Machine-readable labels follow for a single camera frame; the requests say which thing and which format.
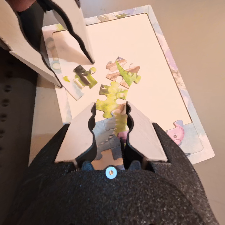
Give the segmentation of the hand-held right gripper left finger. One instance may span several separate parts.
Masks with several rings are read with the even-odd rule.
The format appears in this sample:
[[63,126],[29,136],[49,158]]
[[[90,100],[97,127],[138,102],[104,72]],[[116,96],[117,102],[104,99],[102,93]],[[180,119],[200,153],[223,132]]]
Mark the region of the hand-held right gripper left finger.
[[72,162],[81,165],[97,156],[95,127],[96,103],[91,103],[72,119],[55,159],[55,163]]

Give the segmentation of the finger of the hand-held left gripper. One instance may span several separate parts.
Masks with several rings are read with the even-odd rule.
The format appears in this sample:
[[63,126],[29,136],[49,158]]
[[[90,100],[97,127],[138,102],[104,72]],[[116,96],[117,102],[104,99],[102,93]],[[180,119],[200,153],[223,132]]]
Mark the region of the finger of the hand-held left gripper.
[[62,87],[54,71],[26,37],[18,14],[5,0],[0,1],[0,39],[9,48],[11,55],[49,82]]
[[94,64],[89,36],[79,0],[38,0],[44,12],[53,11],[57,21],[77,40],[82,52]]

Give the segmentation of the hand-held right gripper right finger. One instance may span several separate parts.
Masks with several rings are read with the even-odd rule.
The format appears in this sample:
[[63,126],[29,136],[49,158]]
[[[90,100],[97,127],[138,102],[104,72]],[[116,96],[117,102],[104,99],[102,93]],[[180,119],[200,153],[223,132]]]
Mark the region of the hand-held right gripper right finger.
[[167,162],[167,156],[154,129],[153,122],[131,102],[126,102],[126,158],[132,162]]

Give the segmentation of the light blue printed puzzle piece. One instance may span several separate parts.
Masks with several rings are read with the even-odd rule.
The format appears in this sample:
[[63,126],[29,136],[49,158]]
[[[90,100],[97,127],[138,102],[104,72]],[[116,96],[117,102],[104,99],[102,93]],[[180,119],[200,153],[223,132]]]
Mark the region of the light blue printed puzzle piece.
[[95,122],[93,133],[96,139],[97,155],[94,160],[100,160],[105,150],[111,150],[114,160],[122,158],[121,143],[116,136],[115,124],[115,117]]

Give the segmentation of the pink corner puzzle piece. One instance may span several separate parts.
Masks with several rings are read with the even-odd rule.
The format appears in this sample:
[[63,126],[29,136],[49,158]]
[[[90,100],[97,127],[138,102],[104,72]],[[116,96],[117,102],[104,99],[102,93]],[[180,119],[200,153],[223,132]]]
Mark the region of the pink corner puzzle piece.
[[203,145],[193,123],[184,125],[182,120],[177,120],[173,124],[175,128],[165,132],[187,156],[203,150]]

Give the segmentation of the joined printed puzzle pieces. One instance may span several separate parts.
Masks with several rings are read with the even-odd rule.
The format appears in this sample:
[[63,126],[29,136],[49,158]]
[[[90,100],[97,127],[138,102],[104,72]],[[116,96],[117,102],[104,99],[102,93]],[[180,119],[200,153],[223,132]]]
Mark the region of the joined printed puzzle pieces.
[[127,126],[126,103],[120,104],[117,109],[113,111],[113,115],[115,117],[115,135],[119,140],[126,144],[127,134],[129,131]]

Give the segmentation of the green printed puzzle piece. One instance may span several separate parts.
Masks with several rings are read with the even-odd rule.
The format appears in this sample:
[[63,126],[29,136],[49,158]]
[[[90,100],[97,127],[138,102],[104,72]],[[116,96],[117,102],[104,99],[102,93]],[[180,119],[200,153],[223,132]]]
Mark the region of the green printed puzzle piece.
[[103,117],[108,119],[111,118],[111,112],[119,106],[116,102],[117,99],[126,100],[128,90],[122,89],[119,87],[120,84],[118,82],[111,82],[111,85],[101,85],[99,95],[105,95],[106,100],[97,99],[96,101],[96,109],[99,111],[103,111]]

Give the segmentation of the dark tree puzzle piece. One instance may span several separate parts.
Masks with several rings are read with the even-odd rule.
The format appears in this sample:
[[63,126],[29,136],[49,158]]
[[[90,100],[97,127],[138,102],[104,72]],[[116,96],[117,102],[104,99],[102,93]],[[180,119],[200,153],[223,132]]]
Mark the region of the dark tree puzzle piece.
[[87,71],[82,65],[78,65],[73,70],[73,74],[63,76],[65,89],[75,100],[79,100],[84,95],[82,89],[85,86],[91,89],[97,84],[97,81],[92,77],[96,71],[95,67],[91,67]]

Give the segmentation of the green striped puzzle piece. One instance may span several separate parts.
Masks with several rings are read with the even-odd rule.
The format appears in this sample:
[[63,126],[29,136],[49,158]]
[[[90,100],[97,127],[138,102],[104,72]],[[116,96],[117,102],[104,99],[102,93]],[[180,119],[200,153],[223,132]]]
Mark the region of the green striped puzzle piece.
[[119,76],[122,77],[120,85],[129,89],[132,83],[139,83],[141,76],[138,74],[140,66],[135,66],[133,63],[129,67],[126,66],[127,60],[117,57],[115,62],[108,62],[106,69],[109,70],[106,78],[111,81],[116,81]]

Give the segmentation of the landscape jigsaw puzzle board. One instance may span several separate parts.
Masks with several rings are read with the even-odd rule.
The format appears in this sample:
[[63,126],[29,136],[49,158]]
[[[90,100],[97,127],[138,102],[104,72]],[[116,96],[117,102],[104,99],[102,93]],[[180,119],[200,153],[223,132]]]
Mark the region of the landscape jigsaw puzzle board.
[[[137,84],[133,82],[129,89],[120,85],[128,93],[126,100],[117,99],[116,102],[119,105],[131,102],[164,131],[175,128],[173,123],[177,120],[182,120],[184,125],[193,123],[203,150],[185,155],[192,164],[214,157],[214,151],[151,6],[87,18],[86,24],[94,50],[94,65],[88,62],[77,41],[61,24],[42,28],[50,66],[63,85],[63,76],[73,74],[78,65],[87,71],[91,67],[97,69],[92,75],[97,84],[91,89],[85,86],[82,89],[84,95],[79,100],[75,100],[64,86],[55,86],[63,124],[71,123],[97,99],[106,100],[105,95],[99,95],[101,85],[110,86],[113,82],[106,78],[109,72],[106,65],[121,57],[127,60],[127,67],[131,63],[140,66],[138,74],[141,80]],[[121,81],[122,77],[119,76],[116,82]],[[102,158],[94,160],[92,164],[98,170],[108,165],[121,167],[122,158],[114,160],[111,150],[105,150]]]

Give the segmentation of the grey desk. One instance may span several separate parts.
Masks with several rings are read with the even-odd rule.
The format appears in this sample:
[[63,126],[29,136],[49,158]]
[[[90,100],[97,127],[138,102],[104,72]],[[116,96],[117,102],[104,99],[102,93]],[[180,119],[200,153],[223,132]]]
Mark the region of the grey desk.
[[195,164],[225,224],[225,1],[81,0],[85,18],[151,5],[215,156]]

